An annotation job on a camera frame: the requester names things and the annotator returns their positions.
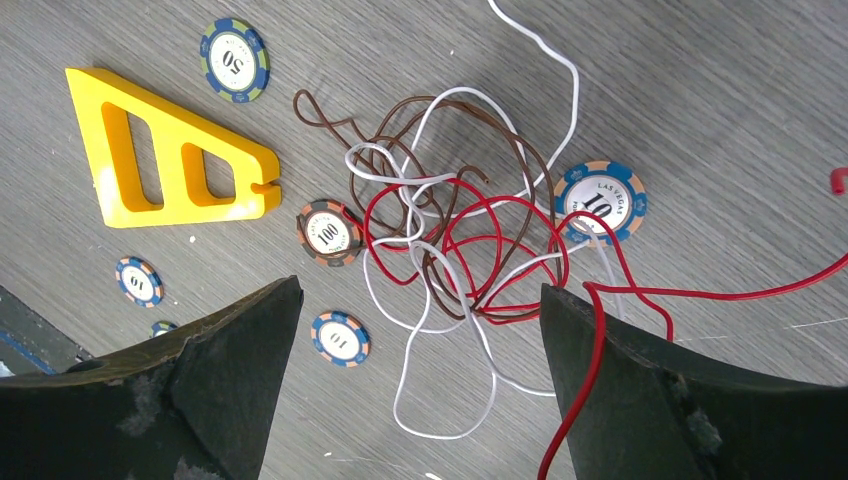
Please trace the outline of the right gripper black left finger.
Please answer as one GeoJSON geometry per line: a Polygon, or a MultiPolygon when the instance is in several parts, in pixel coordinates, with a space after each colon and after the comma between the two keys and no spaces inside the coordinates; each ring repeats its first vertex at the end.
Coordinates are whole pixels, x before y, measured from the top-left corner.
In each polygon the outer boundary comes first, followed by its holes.
{"type": "Polygon", "coordinates": [[[255,479],[303,303],[275,280],[169,333],[1,382],[5,479],[255,479]]]}

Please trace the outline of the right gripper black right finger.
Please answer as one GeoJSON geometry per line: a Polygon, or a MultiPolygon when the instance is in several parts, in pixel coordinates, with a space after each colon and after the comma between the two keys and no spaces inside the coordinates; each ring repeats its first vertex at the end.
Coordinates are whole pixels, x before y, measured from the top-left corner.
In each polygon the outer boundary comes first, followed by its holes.
{"type": "Polygon", "coordinates": [[[567,436],[580,479],[843,479],[847,390],[711,359],[606,320],[567,436]]]}

